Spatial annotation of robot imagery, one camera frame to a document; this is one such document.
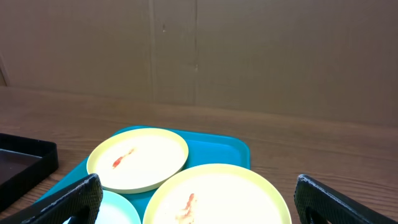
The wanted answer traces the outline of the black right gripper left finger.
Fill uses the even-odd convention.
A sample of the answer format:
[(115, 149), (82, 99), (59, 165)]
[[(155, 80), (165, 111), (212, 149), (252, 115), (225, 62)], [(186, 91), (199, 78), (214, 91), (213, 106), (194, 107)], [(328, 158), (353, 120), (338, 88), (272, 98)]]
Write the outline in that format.
[(1, 220), (1, 224), (94, 224), (102, 199), (100, 178), (90, 174)]

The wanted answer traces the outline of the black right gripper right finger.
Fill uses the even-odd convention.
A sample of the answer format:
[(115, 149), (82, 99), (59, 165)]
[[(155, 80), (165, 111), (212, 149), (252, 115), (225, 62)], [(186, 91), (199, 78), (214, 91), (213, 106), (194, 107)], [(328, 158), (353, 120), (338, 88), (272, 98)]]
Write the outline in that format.
[(397, 224), (304, 174), (297, 177), (294, 202), (304, 224)]

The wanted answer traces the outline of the light blue plate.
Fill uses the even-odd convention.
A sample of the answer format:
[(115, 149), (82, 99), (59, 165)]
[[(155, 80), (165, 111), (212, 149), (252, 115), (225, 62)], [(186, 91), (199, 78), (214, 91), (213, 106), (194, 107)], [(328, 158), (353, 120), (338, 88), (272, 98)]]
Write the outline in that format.
[(141, 219), (130, 201), (104, 190), (95, 224), (141, 224)]

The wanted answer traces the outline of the yellow plate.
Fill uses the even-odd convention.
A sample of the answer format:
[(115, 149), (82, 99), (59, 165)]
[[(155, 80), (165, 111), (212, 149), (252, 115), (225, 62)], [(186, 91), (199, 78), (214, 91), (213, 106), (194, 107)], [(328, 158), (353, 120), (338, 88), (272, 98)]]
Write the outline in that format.
[(279, 191), (261, 175), (230, 164), (205, 164), (165, 181), (143, 224), (291, 224)]
[(160, 128), (139, 128), (100, 143), (86, 162), (105, 190), (138, 194), (160, 187), (180, 172), (189, 155), (183, 137)]

